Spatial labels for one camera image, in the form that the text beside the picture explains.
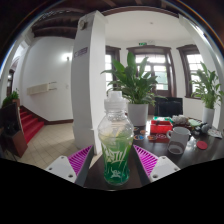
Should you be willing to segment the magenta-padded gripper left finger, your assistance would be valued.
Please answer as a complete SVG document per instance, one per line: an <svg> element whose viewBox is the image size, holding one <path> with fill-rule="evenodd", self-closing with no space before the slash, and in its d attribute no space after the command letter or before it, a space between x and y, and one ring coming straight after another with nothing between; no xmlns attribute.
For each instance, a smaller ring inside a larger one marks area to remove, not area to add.
<svg viewBox="0 0 224 224"><path fill-rule="evenodd" d="M90 145L70 156L59 156L46 171L83 187L93 155L94 148Z"/></svg>

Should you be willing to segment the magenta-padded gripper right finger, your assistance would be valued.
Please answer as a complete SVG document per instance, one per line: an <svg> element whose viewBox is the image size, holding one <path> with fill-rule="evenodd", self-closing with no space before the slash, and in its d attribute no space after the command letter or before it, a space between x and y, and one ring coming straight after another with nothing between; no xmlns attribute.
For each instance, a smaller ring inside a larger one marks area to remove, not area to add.
<svg viewBox="0 0 224 224"><path fill-rule="evenodd" d="M155 182L180 170L180 168L166 156L157 157L153 153L137 145L134 146L134 149L140 161L141 168L150 182Z"/></svg>

